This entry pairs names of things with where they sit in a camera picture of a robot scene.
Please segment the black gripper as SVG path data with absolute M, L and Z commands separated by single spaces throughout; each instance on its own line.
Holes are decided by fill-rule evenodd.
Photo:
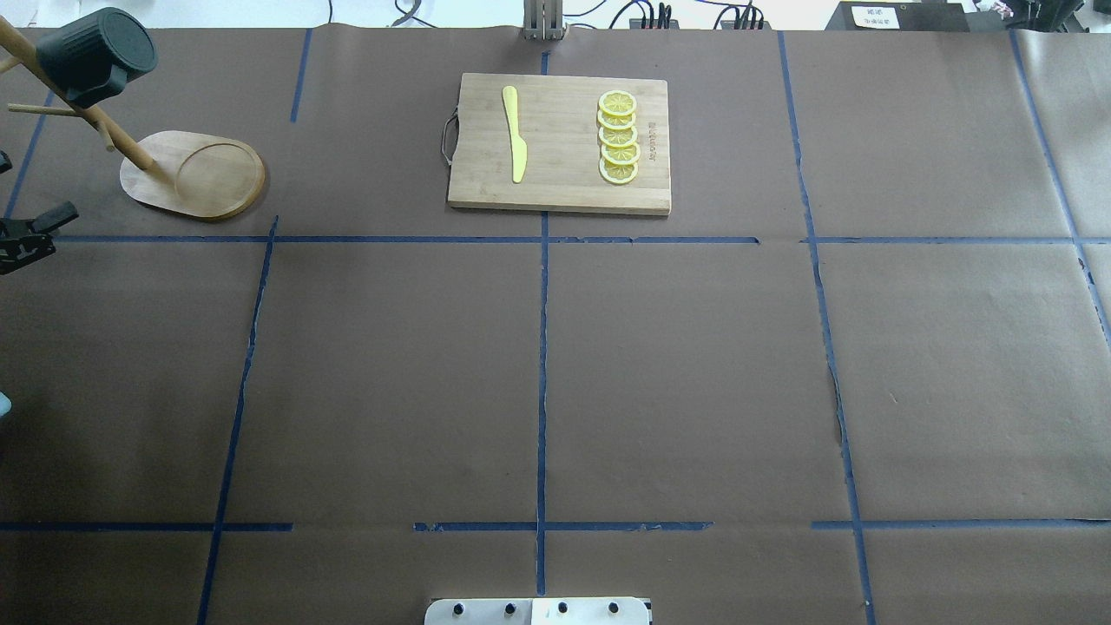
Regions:
M 78 209 L 70 201 L 32 219 L 2 218 L 0 274 L 14 273 L 56 253 L 56 230 L 78 218 Z

